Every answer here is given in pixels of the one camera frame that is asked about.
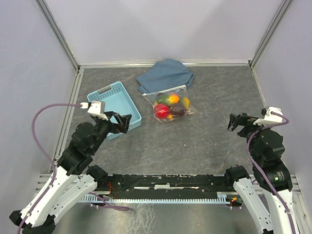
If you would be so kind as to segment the clear zip top bag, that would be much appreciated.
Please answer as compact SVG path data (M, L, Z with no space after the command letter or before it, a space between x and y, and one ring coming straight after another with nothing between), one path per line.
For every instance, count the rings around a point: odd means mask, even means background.
M175 121L196 111L189 99L186 85L144 93L142 96L152 105L153 116L159 122Z

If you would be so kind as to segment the green orange mango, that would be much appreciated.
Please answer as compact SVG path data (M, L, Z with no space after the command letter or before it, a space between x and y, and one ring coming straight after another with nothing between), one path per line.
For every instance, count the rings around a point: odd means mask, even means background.
M156 98L156 102L158 104L165 104L165 105L172 105L179 102L179 96L178 95L165 95L160 98Z

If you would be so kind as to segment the dark red apple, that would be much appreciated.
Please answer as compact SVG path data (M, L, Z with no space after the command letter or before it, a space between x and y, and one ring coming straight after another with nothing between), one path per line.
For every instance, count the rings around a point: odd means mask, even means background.
M183 117L187 114L187 109L181 103L169 106L170 114L174 117Z

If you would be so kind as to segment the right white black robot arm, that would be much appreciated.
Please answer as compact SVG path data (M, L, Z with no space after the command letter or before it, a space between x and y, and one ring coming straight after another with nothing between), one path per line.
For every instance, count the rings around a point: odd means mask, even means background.
M289 123L279 108L262 109L262 118L246 113L230 114L228 131L238 126L238 136L247 141L247 155L253 175L263 191L266 204L257 195L251 177L243 166L226 170L224 186L242 198L259 234L297 234L299 228L293 211L291 174L281 157L285 152L283 136L273 127Z

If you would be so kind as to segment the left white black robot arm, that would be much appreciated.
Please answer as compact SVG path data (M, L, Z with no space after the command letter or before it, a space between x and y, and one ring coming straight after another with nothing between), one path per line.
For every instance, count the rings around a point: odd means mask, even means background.
M109 134L127 133L131 115L116 112L91 114L95 121L76 127L68 147L63 151L53 172L35 198L9 218L23 234L51 234L61 217L83 196L93 190L103 190L108 173L97 165L93 156Z

